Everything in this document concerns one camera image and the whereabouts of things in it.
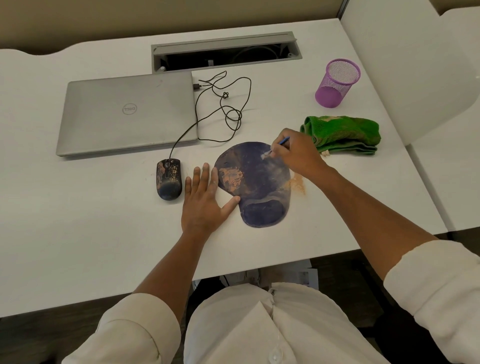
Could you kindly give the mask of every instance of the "mouse pad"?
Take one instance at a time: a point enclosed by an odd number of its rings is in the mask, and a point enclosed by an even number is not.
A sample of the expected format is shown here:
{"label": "mouse pad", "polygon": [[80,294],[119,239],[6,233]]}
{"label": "mouse pad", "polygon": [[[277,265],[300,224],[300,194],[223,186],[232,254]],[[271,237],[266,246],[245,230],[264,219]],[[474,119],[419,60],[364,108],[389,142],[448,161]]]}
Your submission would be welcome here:
{"label": "mouse pad", "polygon": [[279,223],[290,206],[290,170],[280,158],[262,154],[270,145],[260,142],[237,144],[218,157],[218,186],[240,196],[243,221],[256,228]]}

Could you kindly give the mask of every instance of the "closed silver laptop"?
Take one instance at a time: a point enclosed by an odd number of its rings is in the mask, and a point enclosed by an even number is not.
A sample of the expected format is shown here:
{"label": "closed silver laptop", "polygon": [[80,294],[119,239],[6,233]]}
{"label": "closed silver laptop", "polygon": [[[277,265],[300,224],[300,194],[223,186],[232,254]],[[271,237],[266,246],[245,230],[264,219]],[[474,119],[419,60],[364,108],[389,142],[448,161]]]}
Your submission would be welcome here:
{"label": "closed silver laptop", "polygon": [[[58,156],[172,144],[195,123],[191,72],[70,82]],[[197,139],[192,128],[182,142]]]}

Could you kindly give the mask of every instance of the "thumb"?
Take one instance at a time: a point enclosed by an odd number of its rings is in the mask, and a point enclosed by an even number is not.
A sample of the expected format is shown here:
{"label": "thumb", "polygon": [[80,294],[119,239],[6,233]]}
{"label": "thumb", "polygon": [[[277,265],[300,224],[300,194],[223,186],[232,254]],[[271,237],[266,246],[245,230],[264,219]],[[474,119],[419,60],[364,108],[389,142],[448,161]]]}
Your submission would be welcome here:
{"label": "thumb", "polygon": [[290,151],[285,148],[284,146],[281,146],[280,144],[272,144],[272,146],[270,147],[270,149],[272,150],[272,156],[273,157],[286,157]]}
{"label": "thumb", "polygon": [[239,202],[240,196],[234,196],[222,207],[221,214],[224,220],[226,220],[227,217],[229,217],[229,215],[232,213],[232,211],[235,210]]}

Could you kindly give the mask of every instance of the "dell logo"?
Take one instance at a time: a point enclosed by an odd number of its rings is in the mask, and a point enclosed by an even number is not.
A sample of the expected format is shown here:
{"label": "dell logo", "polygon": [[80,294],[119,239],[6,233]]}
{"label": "dell logo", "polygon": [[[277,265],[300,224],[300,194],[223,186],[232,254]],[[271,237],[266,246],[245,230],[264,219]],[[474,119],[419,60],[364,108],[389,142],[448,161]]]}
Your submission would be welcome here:
{"label": "dell logo", "polygon": [[137,105],[135,105],[135,104],[126,104],[126,105],[123,106],[123,108],[122,108],[122,112],[123,112],[125,115],[132,115],[132,114],[134,114],[136,111],[137,111]]}

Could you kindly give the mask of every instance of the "person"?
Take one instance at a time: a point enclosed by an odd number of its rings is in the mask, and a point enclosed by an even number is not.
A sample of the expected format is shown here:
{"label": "person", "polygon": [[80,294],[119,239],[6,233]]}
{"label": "person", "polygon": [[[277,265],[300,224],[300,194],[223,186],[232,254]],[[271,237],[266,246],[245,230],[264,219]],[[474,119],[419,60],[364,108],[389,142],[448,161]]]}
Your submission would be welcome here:
{"label": "person", "polygon": [[[277,143],[289,136],[283,146]],[[480,363],[480,257],[438,240],[329,167],[311,138],[284,129],[272,157],[315,184],[338,211],[384,286],[427,328],[453,363]],[[183,234],[133,294],[105,312],[64,364],[170,363],[180,344],[189,287],[202,248],[240,198],[220,208],[218,173],[203,165],[185,180]],[[185,363],[388,361],[327,296],[293,283],[269,291],[227,287],[204,300],[188,325]]]}

